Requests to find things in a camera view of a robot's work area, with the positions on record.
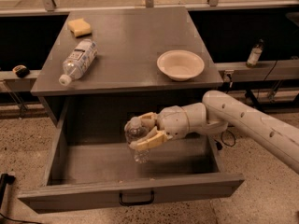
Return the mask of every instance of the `speckled floor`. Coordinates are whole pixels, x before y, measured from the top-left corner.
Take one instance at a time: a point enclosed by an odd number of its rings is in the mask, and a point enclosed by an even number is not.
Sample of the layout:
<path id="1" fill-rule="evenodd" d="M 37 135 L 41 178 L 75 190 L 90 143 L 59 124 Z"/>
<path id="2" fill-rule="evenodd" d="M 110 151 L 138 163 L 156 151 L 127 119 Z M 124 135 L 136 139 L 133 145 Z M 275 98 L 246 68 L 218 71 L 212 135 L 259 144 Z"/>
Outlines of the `speckled floor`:
<path id="1" fill-rule="evenodd" d="M 275 116 L 299 128 L 298 113 Z M 236 128 L 230 128 L 236 145 L 224 147 L 220 155 L 227 172 L 242 173 L 246 181 L 230 198 L 43 215 L 17 195 L 40 186 L 54 126 L 49 118 L 0 119 L 0 131 L 0 173 L 16 176 L 1 208 L 9 217 L 53 224 L 299 223 L 299 175 Z M 0 223 L 13 222 L 0 218 Z"/>

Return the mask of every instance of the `drawer handle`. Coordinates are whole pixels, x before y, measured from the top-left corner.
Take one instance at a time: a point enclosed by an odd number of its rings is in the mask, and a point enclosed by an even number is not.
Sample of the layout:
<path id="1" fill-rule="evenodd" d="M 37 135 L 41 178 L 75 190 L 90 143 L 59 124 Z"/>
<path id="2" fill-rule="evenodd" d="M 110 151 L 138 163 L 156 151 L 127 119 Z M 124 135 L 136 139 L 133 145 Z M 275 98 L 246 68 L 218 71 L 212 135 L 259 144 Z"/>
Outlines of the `drawer handle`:
<path id="1" fill-rule="evenodd" d="M 153 192 L 153 190 L 150 192 L 150 200 L 148 201 L 143 201 L 143 202 L 132 202 L 132 203 L 126 203 L 122 200 L 122 193 L 120 193 L 120 205 L 123 206 L 133 206 L 133 205 L 148 205 L 153 203 L 153 201 L 155 200 L 155 194 Z"/>

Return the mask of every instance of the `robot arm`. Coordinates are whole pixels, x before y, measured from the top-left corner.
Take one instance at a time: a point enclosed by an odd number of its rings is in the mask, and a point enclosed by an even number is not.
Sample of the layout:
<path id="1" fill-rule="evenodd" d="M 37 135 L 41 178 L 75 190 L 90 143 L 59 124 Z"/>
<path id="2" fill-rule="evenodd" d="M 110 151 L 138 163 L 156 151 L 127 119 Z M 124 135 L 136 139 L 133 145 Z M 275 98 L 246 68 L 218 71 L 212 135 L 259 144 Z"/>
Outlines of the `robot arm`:
<path id="1" fill-rule="evenodd" d="M 220 92 L 208 91 L 203 103 L 165 108 L 159 114 L 139 117 L 150 132 L 129 146 L 135 150 L 157 147 L 184 138 L 188 133 L 213 135 L 227 129 L 228 123 L 244 132 L 299 174 L 299 132 L 291 125 L 272 118 Z M 127 132 L 130 121 L 125 126 Z"/>

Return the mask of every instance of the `gray table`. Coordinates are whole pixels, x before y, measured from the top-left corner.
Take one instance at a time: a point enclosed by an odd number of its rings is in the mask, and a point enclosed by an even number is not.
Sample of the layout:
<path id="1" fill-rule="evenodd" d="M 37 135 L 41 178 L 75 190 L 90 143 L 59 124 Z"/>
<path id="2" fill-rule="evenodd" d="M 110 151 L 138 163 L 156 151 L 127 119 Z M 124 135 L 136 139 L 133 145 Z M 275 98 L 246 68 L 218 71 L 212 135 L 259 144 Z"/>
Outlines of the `gray table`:
<path id="1" fill-rule="evenodd" d="M 84 18 L 92 35 L 75 38 L 67 22 Z M 58 78 L 62 63 L 84 38 L 97 43 L 98 57 L 85 76 L 63 87 Z M 184 49 L 201 56 L 204 72 L 187 82 L 172 81 L 160 72 L 157 59 L 173 49 Z M 37 96 L 104 93 L 120 91 L 215 88 L 221 76 L 185 7 L 74 11 L 55 42 L 32 88 Z"/>

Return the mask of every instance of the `white bowl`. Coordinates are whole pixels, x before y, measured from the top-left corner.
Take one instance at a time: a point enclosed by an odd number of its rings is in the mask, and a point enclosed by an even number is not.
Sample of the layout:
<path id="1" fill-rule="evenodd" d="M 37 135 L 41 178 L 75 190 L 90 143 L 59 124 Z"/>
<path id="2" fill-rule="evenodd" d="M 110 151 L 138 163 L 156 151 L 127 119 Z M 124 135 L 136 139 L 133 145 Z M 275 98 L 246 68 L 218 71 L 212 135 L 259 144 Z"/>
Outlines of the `white bowl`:
<path id="1" fill-rule="evenodd" d="M 164 74 L 175 81 L 197 77 L 205 68 L 203 59 L 187 50 L 170 50 L 158 58 L 157 64 Z"/>

